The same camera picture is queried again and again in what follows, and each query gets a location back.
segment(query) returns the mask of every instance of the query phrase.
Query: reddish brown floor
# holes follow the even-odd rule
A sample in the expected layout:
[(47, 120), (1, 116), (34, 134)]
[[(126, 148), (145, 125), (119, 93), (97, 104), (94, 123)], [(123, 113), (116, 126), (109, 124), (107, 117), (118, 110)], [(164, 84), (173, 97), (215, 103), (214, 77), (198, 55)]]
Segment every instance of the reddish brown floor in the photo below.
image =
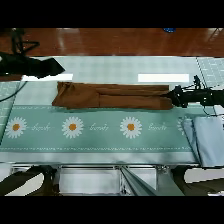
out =
[[(25, 28), (24, 40), (39, 41), (30, 56), (150, 55), (224, 57), (222, 28)], [(10, 34), (0, 32), (0, 51), (11, 53)]]

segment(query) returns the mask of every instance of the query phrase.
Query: folded light blue cloth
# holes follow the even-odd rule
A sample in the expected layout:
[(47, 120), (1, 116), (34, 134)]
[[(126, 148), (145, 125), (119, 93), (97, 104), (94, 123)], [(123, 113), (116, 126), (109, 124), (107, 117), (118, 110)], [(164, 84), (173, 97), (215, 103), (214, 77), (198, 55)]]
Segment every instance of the folded light blue cloth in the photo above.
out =
[(224, 131), (217, 117), (196, 117), (182, 123), (202, 167), (224, 166)]

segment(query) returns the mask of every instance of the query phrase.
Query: yellow flower center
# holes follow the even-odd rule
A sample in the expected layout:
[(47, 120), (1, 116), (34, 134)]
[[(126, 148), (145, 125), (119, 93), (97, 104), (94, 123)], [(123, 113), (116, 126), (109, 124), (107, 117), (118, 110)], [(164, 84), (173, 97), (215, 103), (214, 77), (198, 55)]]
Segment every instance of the yellow flower center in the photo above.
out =
[(128, 124), (128, 130), (133, 131), (135, 129), (134, 124)]
[(70, 129), (71, 131), (74, 131), (74, 130), (76, 129), (76, 124), (70, 124), (70, 125), (69, 125), (69, 129)]
[(13, 131), (18, 131), (19, 128), (20, 128), (19, 124), (14, 124), (14, 125), (12, 126)]

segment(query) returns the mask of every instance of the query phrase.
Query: folded garment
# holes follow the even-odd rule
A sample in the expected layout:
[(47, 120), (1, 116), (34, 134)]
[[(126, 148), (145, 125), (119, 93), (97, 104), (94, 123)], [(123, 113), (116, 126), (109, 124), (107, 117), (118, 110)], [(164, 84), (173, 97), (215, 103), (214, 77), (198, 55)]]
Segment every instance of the folded garment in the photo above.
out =
[(58, 82), (53, 106), (76, 108), (141, 108), (169, 110), (168, 85), (117, 85)]
[(224, 131), (217, 117), (186, 119), (182, 125), (202, 167), (224, 166)]

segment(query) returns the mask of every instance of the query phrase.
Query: folded brown cloth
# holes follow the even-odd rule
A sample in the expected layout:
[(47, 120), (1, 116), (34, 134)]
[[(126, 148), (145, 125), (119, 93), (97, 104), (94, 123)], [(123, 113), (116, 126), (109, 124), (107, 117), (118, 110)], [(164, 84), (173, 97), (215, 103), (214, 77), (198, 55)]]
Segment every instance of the folded brown cloth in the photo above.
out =
[(76, 108), (173, 108), (168, 85), (117, 85), (58, 82), (58, 95), (52, 106)]

